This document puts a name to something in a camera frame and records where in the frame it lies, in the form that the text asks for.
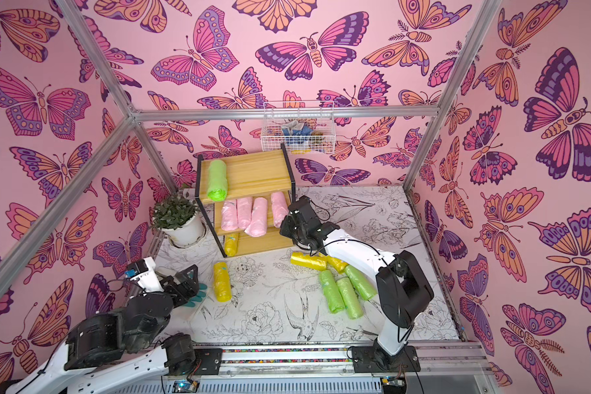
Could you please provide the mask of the pink bag roll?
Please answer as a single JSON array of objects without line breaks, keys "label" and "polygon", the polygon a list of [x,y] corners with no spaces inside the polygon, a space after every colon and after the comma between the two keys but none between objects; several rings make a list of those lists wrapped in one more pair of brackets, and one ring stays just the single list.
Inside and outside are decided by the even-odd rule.
[{"label": "pink bag roll", "polygon": [[237,201],[226,200],[221,210],[221,229],[223,231],[236,231],[238,228]]},{"label": "pink bag roll", "polygon": [[277,191],[271,195],[271,208],[275,228],[280,228],[284,218],[288,215],[287,199],[282,191]]},{"label": "pink bag roll", "polygon": [[251,224],[253,198],[243,197],[236,200],[238,227],[246,230]]},{"label": "pink bag roll", "polygon": [[245,233],[250,237],[261,237],[267,234],[268,230],[268,201],[264,197],[254,198],[251,221],[245,229]]}]

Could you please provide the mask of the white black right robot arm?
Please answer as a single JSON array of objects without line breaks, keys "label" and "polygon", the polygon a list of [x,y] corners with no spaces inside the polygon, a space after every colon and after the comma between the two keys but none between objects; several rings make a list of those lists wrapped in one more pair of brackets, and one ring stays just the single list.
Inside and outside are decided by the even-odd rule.
[{"label": "white black right robot arm", "polygon": [[410,251],[382,251],[351,236],[338,225],[322,222],[311,200],[303,196],[288,208],[280,234],[312,255],[338,258],[376,286],[376,296],[385,316],[379,336],[371,347],[361,347],[353,359],[369,361],[376,369],[392,372],[419,366],[406,349],[416,318],[425,312],[434,293],[418,259]]}]

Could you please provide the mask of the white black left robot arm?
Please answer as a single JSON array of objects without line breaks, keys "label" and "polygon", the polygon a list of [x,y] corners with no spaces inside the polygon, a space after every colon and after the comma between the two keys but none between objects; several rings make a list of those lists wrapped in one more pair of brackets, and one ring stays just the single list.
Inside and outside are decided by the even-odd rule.
[{"label": "white black left robot arm", "polygon": [[205,293],[198,267],[161,277],[145,258],[122,280],[140,289],[125,306],[86,318],[26,378],[0,383],[0,393],[109,393],[149,377],[197,372],[202,359],[190,335],[155,340],[176,308]]}]

